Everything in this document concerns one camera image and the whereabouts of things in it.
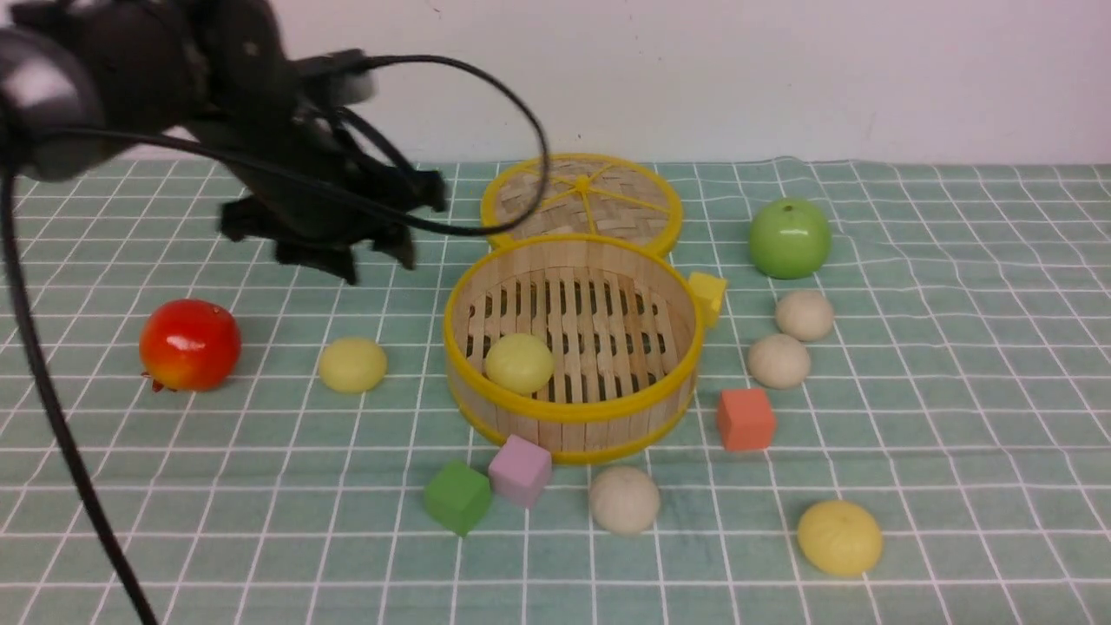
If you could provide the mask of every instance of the black cable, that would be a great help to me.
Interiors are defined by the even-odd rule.
[[[0,185],[0,232],[2,232],[0,244],[3,245],[3,266],[8,274],[12,316],[19,329],[23,352],[27,354],[27,363],[31,369],[31,376],[34,377],[34,386],[38,387],[39,399],[47,413],[47,421],[54,433],[54,438],[58,440],[58,450],[69,467],[73,485],[77,486],[78,495],[84,505],[93,530],[97,532],[97,537],[100,538],[100,544],[108,554],[108,560],[111,562],[112,568],[116,569],[123,589],[131,598],[139,621],[143,625],[158,625],[154,609],[143,595],[139,579],[128,563],[127,556],[123,555],[123,547],[116,540],[111,523],[100,505],[100,500],[92,486],[92,478],[89,476],[89,470],[84,466],[81,453],[73,441],[73,434],[66,423],[66,414],[58,400],[58,392],[50,380],[47,359],[42,353],[39,333],[31,316],[31,301],[27,293],[23,268],[19,261],[19,239],[16,235],[16,177],[22,168],[22,163],[16,158],[9,158],[6,164],[2,185]]]
[[[384,215],[399,223],[404,223],[413,228],[442,234],[482,236],[506,232],[522,223],[531,216],[537,209],[539,209],[549,183],[549,172],[551,169],[551,157],[548,151],[548,140],[544,137],[543,128],[541,127],[540,121],[532,114],[532,111],[529,110],[529,108],[521,101],[520,98],[517,97],[516,93],[489,73],[463,61],[457,61],[446,57],[386,57],[378,58],[377,60],[372,59],[372,67],[368,67],[367,69],[373,69],[373,67],[388,67],[404,62],[432,62],[453,67],[486,80],[512,100],[532,124],[541,150],[540,184],[537,189],[536,198],[529,208],[514,219],[497,225],[464,228],[420,219],[404,211],[386,205],[381,202],[369,200],[333,184],[328,184],[319,180],[288,171],[280,167],[274,167],[261,160],[207,148],[200,143],[184,139],[82,127],[49,129],[39,134],[37,139],[39,142],[46,142],[67,135],[91,137],[176,149],[224,163],[234,163],[263,173],[279,175],[308,190],[317,191],[329,199],[352,205],[359,210]],[[340,115],[333,113],[331,117],[332,119],[337,119]],[[351,119],[351,117],[347,113],[343,114],[343,118],[349,121]],[[368,138],[374,141],[373,134],[376,134],[377,131],[370,127],[370,124],[366,124],[364,127],[360,124],[357,125],[357,128],[363,133],[367,132],[367,128],[370,128],[370,134]],[[378,134],[378,138],[381,138],[386,144],[389,144],[389,142],[386,141],[384,137],[381,137],[381,134]],[[131,568],[131,565],[123,553],[123,547],[116,538],[111,523],[104,514],[103,506],[101,505],[97,491],[93,487],[92,477],[89,475],[89,471],[84,465],[80,451],[78,450],[73,434],[67,424],[66,413],[61,406],[60,400],[58,399],[58,392],[54,389],[53,381],[50,377],[47,359],[42,352],[41,341],[34,326],[31,301],[27,291],[27,280],[23,275],[23,268],[20,262],[19,238],[16,234],[16,179],[24,163],[24,155],[26,154],[23,153],[17,154],[14,152],[6,154],[6,168],[3,171],[3,178],[0,180],[0,245],[3,248],[3,265],[8,276],[8,291],[11,296],[12,315],[16,320],[16,325],[19,329],[19,335],[23,343],[27,362],[31,370],[31,376],[34,380],[34,386],[42,401],[43,411],[47,414],[47,421],[53,431],[54,438],[58,442],[58,448],[61,452],[62,458],[66,461],[67,467],[69,468],[70,476],[77,487],[78,496],[84,507],[86,515],[89,517],[89,521],[97,533],[97,537],[100,541],[101,547],[104,550],[112,568],[116,571],[117,577],[120,579],[120,584],[123,586],[124,592],[131,599],[131,604],[139,616],[140,623],[142,625],[158,625],[158,618],[154,615],[154,611],[151,607],[150,602],[147,599],[142,586],[140,585],[134,571]],[[400,160],[402,162],[408,162],[403,157],[401,157]]]

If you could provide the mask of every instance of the toy fruit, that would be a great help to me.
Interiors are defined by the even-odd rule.
[[[176,299],[160,305],[139,337],[143,377],[154,393],[210,391],[239,361],[239,325],[231,312],[201,299]]]
[[[855,577],[880,561],[883,533],[875,518],[861,506],[830,500],[810,506],[802,514],[799,548],[822,573]]]
[[[820,208],[782,198],[760,209],[749,229],[749,254],[761,272],[780,280],[805,278],[830,253],[832,234]]]

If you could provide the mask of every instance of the green cube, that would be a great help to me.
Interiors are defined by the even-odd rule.
[[[429,516],[460,537],[474,530],[492,501],[490,478],[462,461],[446,464],[424,487],[424,510]]]

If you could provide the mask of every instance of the yellow bun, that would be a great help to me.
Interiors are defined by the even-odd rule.
[[[490,382],[518,395],[529,396],[551,380],[556,357],[543,341],[529,334],[511,334],[490,346],[484,367]]]
[[[883,533],[863,507],[842,500],[810,506],[799,520],[799,548],[815,568],[857,577],[880,562]]]
[[[373,341],[344,337],[321,353],[320,382],[336,393],[367,393],[386,377],[387,365],[386,351]]]

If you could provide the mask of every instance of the green checkered tablecloth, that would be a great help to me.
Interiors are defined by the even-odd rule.
[[[441,164],[454,222],[499,169]],[[423,513],[451,458],[493,450],[454,410],[444,300],[482,240],[418,233],[421,265],[361,256],[362,283],[276,264],[216,235],[240,184],[209,161],[118,161],[21,187],[34,309],[70,421],[167,624],[1079,625],[1111,623],[1111,167],[869,162],[652,164],[687,221],[671,261],[729,280],[697,403],[625,462],[655,478],[652,532],[587,511],[591,471],[560,467],[530,514],[496,501],[460,541]],[[747,261],[753,212],[784,194],[834,228],[813,279]],[[774,332],[788,289],[820,288],[837,332],[801,389],[770,393],[764,453],[730,455],[719,392]],[[193,295],[244,333],[238,376],[149,392],[146,315]],[[364,397],[313,380],[359,334],[390,355]],[[887,533],[864,579],[799,554],[811,503],[867,506]],[[131,608],[52,447],[0,302],[0,623],[128,624]]]

